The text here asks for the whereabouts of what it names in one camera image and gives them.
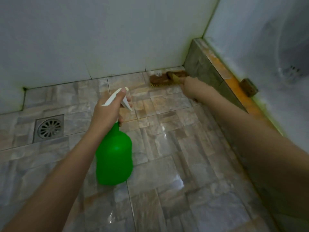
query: person's left arm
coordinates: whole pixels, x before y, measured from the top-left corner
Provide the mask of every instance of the person's left arm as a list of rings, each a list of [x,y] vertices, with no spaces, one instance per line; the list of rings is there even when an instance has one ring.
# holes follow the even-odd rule
[[[125,95],[123,88],[106,107],[101,106],[103,99],[98,101],[86,134],[57,164],[3,232],[62,231],[95,151],[118,119],[120,102]]]

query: hand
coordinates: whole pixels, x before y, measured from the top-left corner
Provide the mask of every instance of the hand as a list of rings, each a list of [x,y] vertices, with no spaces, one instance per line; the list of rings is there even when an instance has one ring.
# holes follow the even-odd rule
[[[203,91],[205,86],[208,87],[206,83],[200,81],[198,78],[192,78],[190,76],[180,77],[179,80],[183,94],[195,100],[197,99],[197,92]]]
[[[102,106],[108,98],[101,97],[98,103],[95,105],[95,110],[91,119],[90,130],[97,130],[102,132],[108,132],[116,123],[117,119],[119,121],[119,126],[123,123],[123,118],[119,114],[120,107],[123,107],[120,103],[126,96],[127,90],[122,88],[119,93],[117,93],[114,101],[108,106]]]

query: wooden scrub brush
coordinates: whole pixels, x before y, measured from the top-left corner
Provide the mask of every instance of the wooden scrub brush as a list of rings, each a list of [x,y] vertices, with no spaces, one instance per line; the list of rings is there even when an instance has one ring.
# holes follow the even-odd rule
[[[171,72],[168,71],[161,76],[151,75],[149,77],[151,87],[158,87],[158,86],[168,86],[173,84],[180,84],[179,78],[186,77],[188,74],[185,71],[179,72]]]

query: drain hole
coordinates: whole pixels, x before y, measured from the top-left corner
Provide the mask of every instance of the drain hole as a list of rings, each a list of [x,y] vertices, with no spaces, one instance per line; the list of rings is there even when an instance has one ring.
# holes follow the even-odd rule
[[[58,119],[48,119],[42,122],[37,130],[37,134],[42,139],[51,138],[62,130],[62,122]]]

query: bottle neck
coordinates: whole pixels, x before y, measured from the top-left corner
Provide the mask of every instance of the bottle neck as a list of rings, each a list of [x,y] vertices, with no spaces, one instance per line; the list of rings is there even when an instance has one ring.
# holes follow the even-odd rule
[[[106,134],[105,137],[113,136],[114,134],[117,134],[119,132],[119,123],[116,122],[111,130]]]

